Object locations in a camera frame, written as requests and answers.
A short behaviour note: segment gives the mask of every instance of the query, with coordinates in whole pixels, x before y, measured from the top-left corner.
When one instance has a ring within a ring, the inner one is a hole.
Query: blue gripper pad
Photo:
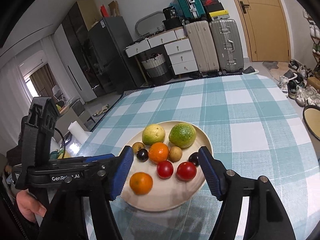
[[[226,168],[221,161],[213,158],[206,146],[199,149],[198,159],[211,194],[218,200],[222,199],[228,190],[224,176]]]
[[[84,161],[84,163],[91,163],[91,162],[94,162],[94,161],[99,161],[99,160],[103,160],[103,159],[110,159],[110,158],[113,158],[113,157],[114,157],[114,155],[112,153],[99,155],[99,156],[93,156],[93,157],[87,158]]]
[[[124,183],[128,177],[129,170],[133,162],[133,149],[130,146],[125,146],[120,155],[116,158],[120,158],[120,164],[111,180],[111,192],[110,197],[115,200],[122,192]]]

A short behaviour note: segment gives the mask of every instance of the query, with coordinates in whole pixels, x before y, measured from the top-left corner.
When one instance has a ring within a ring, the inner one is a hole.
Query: checkered tablecloth
[[[318,161],[295,110],[267,77],[207,78],[134,92],[106,115],[78,155],[117,155],[146,125],[170,120],[199,126],[211,140],[214,158],[227,169],[252,179],[267,176],[296,238],[310,234],[320,219]],[[190,201],[167,212],[139,211],[121,197],[111,206],[123,239],[207,240],[221,203],[205,184]],[[95,239],[89,212],[86,219]],[[236,239],[243,238],[245,223],[241,216]]]

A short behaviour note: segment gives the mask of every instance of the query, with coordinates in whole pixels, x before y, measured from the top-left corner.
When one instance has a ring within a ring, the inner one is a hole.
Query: black cable
[[[63,137],[62,133],[59,131],[59,129],[57,129],[56,127],[54,129],[60,134],[62,141],[63,141],[63,154],[62,154],[62,159],[63,159],[64,153],[66,152],[66,141],[64,140],[64,137]]]

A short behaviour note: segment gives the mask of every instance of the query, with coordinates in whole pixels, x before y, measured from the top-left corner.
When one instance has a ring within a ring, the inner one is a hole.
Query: red tomato
[[[161,179],[168,179],[173,174],[173,165],[169,161],[163,161],[157,165],[157,173]]]
[[[177,168],[177,176],[183,181],[192,180],[197,174],[196,166],[191,162],[183,162]]]

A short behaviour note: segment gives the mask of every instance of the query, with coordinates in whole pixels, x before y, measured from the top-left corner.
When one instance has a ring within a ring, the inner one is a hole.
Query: label on refrigerator
[[[106,24],[104,23],[103,19],[100,20],[100,23],[101,23],[101,27],[104,28],[106,26]]]

